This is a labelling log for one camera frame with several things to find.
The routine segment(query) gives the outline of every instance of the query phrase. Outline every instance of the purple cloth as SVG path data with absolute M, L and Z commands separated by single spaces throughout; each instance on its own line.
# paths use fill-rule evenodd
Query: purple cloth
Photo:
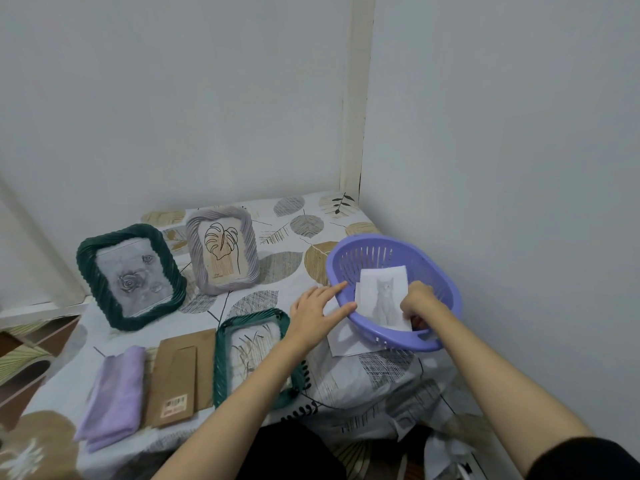
M 74 441 L 94 452 L 131 436 L 140 427 L 145 348 L 105 357 Z

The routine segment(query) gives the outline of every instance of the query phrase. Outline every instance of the plastic basket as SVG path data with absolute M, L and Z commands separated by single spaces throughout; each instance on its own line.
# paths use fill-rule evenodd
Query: plastic basket
M 360 270 L 406 266 L 409 282 L 421 281 L 433 287 L 436 297 L 460 317 L 462 299 L 456 285 L 425 253 L 415 246 L 380 234 L 359 234 L 341 240 L 326 260 L 326 274 L 331 285 L 348 282 L 336 298 L 340 306 L 355 298 Z M 399 331 L 373 323 L 357 312 L 349 315 L 364 338 L 382 343 L 388 349 L 434 352 L 442 343 L 431 330 Z

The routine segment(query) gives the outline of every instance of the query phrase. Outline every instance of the cat drawing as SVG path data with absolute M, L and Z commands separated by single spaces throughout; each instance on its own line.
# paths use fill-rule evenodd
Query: cat drawing
M 394 304 L 394 279 L 378 281 L 378 301 L 373 309 L 373 318 L 379 325 L 389 326 L 394 323 L 396 306 Z

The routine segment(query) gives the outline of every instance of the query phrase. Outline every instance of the person's left hand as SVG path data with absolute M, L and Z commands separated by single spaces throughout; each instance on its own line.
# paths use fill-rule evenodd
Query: person's left hand
M 343 318 L 355 311 L 354 301 L 341 306 L 329 316 L 324 316 L 324 306 L 338 291 L 347 286 L 342 282 L 336 286 L 314 286 L 302 293 L 302 296 L 291 306 L 291 323 L 285 336 L 286 339 L 298 346 L 304 347 L 305 353 L 314 348 L 324 339 L 333 327 Z

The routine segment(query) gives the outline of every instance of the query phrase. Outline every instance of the leaf-patterned tablecloth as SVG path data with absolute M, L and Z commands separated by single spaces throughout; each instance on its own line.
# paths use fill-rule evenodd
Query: leaf-patterned tablecloth
M 251 289 L 220 296 L 202 294 L 195 284 L 185 242 L 185 222 L 195 209 L 144 215 L 142 222 L 156 226 L 164 234 L 187 277 L 188 296 L 179 311 L 130 333 L 110 328 L 95 304 L 87 309 L 80 321 L 87 332 L 85 345 L 37 391 L 21 420 L 31 425 L 40 416 L 50 418 L 37 435 L 20 436 L 24 451 L 18 448 L 20 451 L 6 457 L 13 461 L 22 454 L 22 470 L 15 470 L 22 476 L 17 474 L 14 478 L 47 478 L 38 466 L 46 465 L 50 456 L 65 459 L 69 477 L 79 473 L 96 479 L 135 478 L 131 472 L 142 464 L 154 468 L 154 461 L 166 455 L 162 452 L 183 442 L 213 409 L 164 429 L 140 430 L 92 454 L 87 453 L 84 443 L 78 449 L 70 437 L 83 416 L 102 355 L 116 355 L 132 345 L 153 349 L 162 339 L 215 328 L 229 317 L 272 306 L 288 311 L 304 290 L 315 283 L 327 284 L 324 263 L 338 241 L 348 235 L 377 232 L 354 199 L 345 193 L 324 192 L 236 205 L 252 216 L 260 259 L 259 283 Z M 330 444 L 403 436 L 417 421 L 428 422 L 441 391 L 456 373 L 444 351 L 381 351 L 332 357 L 326 340 L 308 355 L 303 368 L 306 389 L 288 407 L 272 411 L 266 423 L 302 418 Z M 47 434 L 47 425 L 65 428 L 57 445 L 56 436 Z M 0 456 L 0 477 L 12 466 L 14 463 L 3 467 Z

